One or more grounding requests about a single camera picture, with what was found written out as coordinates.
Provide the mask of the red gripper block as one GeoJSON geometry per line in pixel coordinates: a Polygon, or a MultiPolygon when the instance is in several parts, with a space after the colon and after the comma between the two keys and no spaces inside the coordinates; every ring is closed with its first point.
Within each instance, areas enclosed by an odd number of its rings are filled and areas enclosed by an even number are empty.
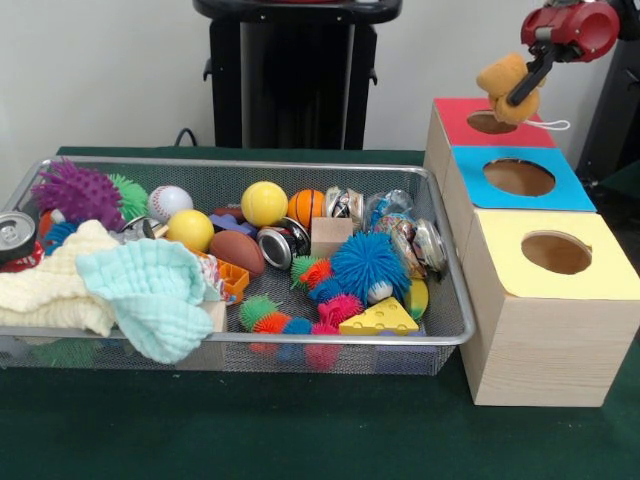
{"type": "Polygon", "coordinates": [[[604,56],[615,44],[620,26],[619,14],[609,1],[545,1],[523,21],[521,43],[532,59],[507,103],[519,106],[555,62],[588,63],[604,56]]]}

